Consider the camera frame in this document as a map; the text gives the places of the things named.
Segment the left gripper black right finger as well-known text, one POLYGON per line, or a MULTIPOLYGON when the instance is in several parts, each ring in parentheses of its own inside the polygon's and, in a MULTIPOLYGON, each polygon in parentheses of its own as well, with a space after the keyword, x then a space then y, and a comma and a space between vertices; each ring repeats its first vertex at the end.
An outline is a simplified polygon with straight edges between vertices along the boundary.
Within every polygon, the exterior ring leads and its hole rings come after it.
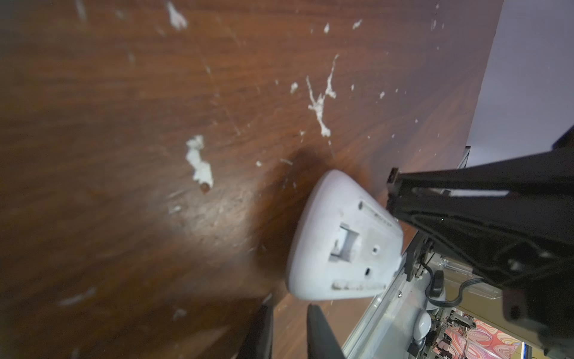
POLYGON ((341 346, 318 305, 309 305, 306 315, 308 359, 345 359, 341 346))

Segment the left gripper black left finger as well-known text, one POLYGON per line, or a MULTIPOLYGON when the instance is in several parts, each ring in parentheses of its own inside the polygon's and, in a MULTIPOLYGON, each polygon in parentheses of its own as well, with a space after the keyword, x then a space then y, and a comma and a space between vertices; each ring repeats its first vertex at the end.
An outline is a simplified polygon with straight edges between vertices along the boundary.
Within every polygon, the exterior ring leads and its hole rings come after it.
POLYGON ((269 359, 272 357, 274 335, 274 309, 269 304, 262 305, 248 330, 237 359, 269 359))

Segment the aluminium mounting rail frame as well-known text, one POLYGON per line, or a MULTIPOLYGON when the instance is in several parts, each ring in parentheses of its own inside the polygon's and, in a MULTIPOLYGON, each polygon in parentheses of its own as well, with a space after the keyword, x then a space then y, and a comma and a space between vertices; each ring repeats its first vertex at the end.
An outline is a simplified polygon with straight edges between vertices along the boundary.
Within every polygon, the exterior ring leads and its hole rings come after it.
POLYGON ((475 329, 471 317, 450 307, 472 268, 438 254, 418 233, 402 256, 390 287, 375 296, 342 350, 347 358, 451 358, 448 328, 475 329))

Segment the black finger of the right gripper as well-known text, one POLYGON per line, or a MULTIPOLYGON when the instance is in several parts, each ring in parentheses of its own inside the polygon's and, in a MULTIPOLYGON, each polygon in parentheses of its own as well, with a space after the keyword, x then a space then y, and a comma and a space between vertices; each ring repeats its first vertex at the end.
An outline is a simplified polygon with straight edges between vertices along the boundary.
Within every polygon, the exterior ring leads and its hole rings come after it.
POLYGON ((387 209, 503 292, 510 323, 573 356, 573 149, 387 182, 387 209))

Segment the white wireless mouse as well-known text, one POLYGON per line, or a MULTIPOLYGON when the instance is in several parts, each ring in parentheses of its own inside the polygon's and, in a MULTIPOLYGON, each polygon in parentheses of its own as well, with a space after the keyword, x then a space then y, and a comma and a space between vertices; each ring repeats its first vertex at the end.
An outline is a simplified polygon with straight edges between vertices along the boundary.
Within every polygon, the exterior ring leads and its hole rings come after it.
POLYGON ((377 296, 401 267, 403 242, 398 220, 347 174, 331 170, 297 223, 286 287, 305 301, 377 296))

